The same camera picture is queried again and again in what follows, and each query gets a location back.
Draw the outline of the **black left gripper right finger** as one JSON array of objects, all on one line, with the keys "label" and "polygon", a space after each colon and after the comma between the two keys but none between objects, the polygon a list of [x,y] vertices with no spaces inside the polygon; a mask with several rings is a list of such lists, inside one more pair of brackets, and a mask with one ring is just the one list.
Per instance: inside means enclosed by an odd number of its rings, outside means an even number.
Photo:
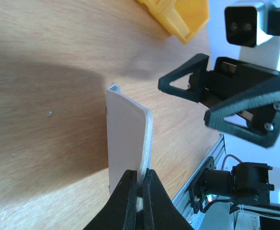
[{"label": "black left gripper right finger", "polygon": [[144,230],[191,230],[178,212],[155,170],[147,170],[142,184]]}]

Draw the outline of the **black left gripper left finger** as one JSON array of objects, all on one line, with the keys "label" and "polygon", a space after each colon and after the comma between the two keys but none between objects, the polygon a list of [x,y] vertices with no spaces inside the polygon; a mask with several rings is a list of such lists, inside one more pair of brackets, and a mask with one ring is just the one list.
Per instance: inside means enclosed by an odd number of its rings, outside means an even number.
[{"label": "black left gripper left finger", "polygon": [[137,172],[126,170],[102,210],[86,230],[134,230],[136,226]]}]

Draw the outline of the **beige card holder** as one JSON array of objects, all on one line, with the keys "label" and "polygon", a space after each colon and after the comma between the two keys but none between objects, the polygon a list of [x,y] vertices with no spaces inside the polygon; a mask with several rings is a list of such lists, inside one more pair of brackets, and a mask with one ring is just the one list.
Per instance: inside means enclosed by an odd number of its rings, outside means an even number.
[{"label": "beige card holder", "polygon": [[150,167],[153,116],[150,109],[126,96],[113,83],[106,90],[109,191],[126,170],[137,173],[142,184]]}]

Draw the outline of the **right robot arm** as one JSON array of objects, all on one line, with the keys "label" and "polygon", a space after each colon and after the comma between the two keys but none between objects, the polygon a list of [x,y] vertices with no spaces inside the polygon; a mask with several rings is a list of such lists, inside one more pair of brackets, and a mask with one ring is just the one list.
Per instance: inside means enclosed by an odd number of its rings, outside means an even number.
[{"label": "right robot arm", "polygon": [[280,37],[243,47],[238,59],[197,54],[161,77],[158,89],[207,107],[207,127],[264,148],[280,135]]}]

